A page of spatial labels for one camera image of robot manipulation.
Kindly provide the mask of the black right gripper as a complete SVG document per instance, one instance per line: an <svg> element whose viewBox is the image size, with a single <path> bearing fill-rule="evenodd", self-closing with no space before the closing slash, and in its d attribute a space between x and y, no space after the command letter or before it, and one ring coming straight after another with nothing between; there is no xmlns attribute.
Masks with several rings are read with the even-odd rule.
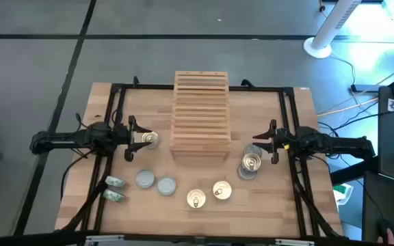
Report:
<svg viewBox="0 0 394 246"><path fill-rule="evenodd" d="M271 120L269 128L266 132L252 137L253 139L274 139L273 143L259 143L253 142L254 146L257 146L267 153L271 154L272 164L277 164L279 162L278 150L290 150L296 152L298 150L298 138L292 135L285 128L277 128L276 120Z"/></svg>

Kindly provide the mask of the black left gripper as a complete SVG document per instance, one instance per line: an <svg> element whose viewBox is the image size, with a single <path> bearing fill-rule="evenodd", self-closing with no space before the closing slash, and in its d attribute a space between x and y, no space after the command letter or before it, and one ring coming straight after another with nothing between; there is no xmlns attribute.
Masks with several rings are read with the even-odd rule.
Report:
<svg viewBox="0 0 394 246"><path fill-rule="evenodd" d="M125 126L123 123L119 123L113 128L113 151L115 151L118 146L128 145L127 149L124 151L124 159L131 162L134 152L151 145L151 142L131 143L131 135L134 132L151 133L152 130L139 126L134 115L128 117L128 123L129 127Z"/></svg>

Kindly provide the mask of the gold-top blue label can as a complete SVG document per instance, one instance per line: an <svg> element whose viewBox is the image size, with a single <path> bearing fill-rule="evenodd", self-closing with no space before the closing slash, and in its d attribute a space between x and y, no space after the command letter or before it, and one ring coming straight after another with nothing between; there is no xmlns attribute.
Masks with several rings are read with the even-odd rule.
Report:
<svg viewBox="0 0 394 246"><path fill-rule="evenodd" d="M213 185L213 194L219 200L227 200L232 194L232 187L225 180L217 181Z"/></svg>
<svg viewBox="0 0 394 246"><path fill-rule="evenodd" d="M159 146L160 137L155 131L152 131L144 133L141 136L141 141L149 143L149 145L146 146L148 149L155 149Z"/></svg>
<svg viewBox="0 0 394 246"><path fill-rule="evenodd" d="M206 195L200 189L193 189L187 194L187 203L192 208L201 208L205 205Z"/></svg>
<svg viewBox="0 0 394 246"><path fill-rule="evenodd" d="M256 172L261 166L261 157L255 153L247 153L242 157L241 166L249 172Z"/></svg>

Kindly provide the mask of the silver-top green label can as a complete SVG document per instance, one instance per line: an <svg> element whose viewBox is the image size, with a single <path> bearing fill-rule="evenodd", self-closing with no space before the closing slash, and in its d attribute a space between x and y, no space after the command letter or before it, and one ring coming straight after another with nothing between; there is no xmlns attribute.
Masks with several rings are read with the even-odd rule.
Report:
<svg viewBox="0 0 394 246"><path fill-rule="evenodd" d="M110 189L104 190L103 197L106 200L110 200L113 202L122 202L125 199L125 196L123 194L117 193L117 192L112 191Z"/></svg>
<svg viewBox="0 0 394 246"><path fill-rule="evenodd" d="M141 189L152 187L155 181L155 175L151 170L142 169L135 176L135 183Z"/></svg>
<svg viewBox="0 0 394 246"><path fill-rule="evenodd" d="M255 156L261 158L262 155L263 155L263 152L262 152L262 149L260 147L254 145L252 143L249 143L244 148L243 155L244 156L246 156L246 155L255 155Z"/></svg>
<svg viewBox="0 0 394 246"><path fill-rule="evenodd" d="M113 176L107 176L105 179L105 183L109 186L117 187L117 188L123 188L126 185L125 180Z"/></svg>
<svg viewBox="0 0 394 246"><path fill-rule="evenodd" d="M242 165L238 166L237 173L242 180L253 180L257 176L257 171L249 171Z"/></svg>
<svg viewBox="0 0 394 246"><path fill-rule="evenodd" d="M163 176L157 181L157 190L163 196L172 195L176 191L176 180L171 176Z"/></svg>

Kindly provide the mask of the wooden slatted shelf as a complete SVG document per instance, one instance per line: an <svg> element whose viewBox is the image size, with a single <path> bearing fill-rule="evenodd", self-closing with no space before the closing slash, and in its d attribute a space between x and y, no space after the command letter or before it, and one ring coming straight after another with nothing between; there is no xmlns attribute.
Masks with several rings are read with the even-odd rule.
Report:
<svg viewBox="0 0 394 246"><path fill-rule="evenodd" d="M230 151L228 73L176 71L170 127L173 158L223 163Z"/></svg>

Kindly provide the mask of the green and white box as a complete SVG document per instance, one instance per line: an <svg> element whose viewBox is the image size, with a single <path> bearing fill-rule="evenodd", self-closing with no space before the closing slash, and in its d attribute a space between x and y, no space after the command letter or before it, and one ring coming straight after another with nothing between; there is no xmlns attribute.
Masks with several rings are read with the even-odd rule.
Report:
<svg viewBox="0 0 394 246"><path fill-rule="evenodd" d="M340 184L333 186L334 198L338 206L345 205L353 191L353 186L348 184Z"/></svg>

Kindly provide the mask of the white fan stand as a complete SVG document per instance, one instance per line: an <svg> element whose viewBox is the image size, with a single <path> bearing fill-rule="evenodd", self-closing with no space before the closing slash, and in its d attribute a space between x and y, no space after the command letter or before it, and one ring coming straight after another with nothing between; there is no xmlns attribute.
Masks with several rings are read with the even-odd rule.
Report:
<svg viewBox="0 0 394 246"><path fill-rule="evenodd" d="M330 56L330 43L362 0L338 0L316 36L304 41L303 48L311 56L324 59Z"/></svg>

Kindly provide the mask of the black computer mouse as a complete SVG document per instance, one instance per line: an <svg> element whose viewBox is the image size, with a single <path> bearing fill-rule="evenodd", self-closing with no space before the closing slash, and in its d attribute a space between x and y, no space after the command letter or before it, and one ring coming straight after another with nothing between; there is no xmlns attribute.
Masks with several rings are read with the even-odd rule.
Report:
<svg viewBox="0 0 394 246"><path fill-rule="evenodd" d="M386 219L379 219L377 220L376 225L378 234L383 239L387 239L389 237L389 233L387 232L387 230L391 231L392 238L394 238L394 227L390 221Z"/></svg>

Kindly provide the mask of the black aluminium table frame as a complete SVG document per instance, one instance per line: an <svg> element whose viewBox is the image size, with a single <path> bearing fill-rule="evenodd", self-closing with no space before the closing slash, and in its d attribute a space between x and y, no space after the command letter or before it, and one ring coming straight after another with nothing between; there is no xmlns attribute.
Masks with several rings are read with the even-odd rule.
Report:
<svg viewBox="0 0 394 246"><path fill-rule="evenodd" d="M165 236L173 241L211 237L241 239L246 243L257 238L299 238L313 233L309 212L298 219L291 177L299 172L291 167L286 151L280 151L279 162L272 164L263 155L262 168L251 181L239 178L237 168L246 145L267 130L271 120L279 126L316 127L317 117L311 91L301 87L242 87L230 92L231 153L224 163L200 161L186 164L173 159L170 150L170 120L173 88L170 85L128 87L124 95L124 114L134 115L144 128L161 138L154 150L139 150L131 162L124 160L123 148L117 149L111 165L113 176L126 181L125 200L94 203L88 219L89 228L103 234L124 234L151 241ZM152 187L141 189L136 174L151 170L155 175ZM169 196L157 190L163 176L176 180L176 191ZM227 200L213 194L213 185L225 180L232 187ZM192 208L187 194L200 189L206 195L205 205Z"/></svg>

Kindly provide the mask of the silver metal bracket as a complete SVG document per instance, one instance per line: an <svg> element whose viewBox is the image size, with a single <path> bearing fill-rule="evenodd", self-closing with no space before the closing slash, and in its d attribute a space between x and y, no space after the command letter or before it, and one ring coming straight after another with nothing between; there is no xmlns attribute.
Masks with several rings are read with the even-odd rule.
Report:
<svg viewBox="0 0 394 246"><path fill-rule="evenodd" d="M123 234L87 236L83 246L99 246L100 243L109 243L109 242L116 242L123 240L124 240Z"/></svg>
<svg viewBox="0 0 394 246"><path fill-rule="evenodd" d="M315 243L313 241L277 238L275 240L275 245L277 245L277 246L315 246Z"/></svg>

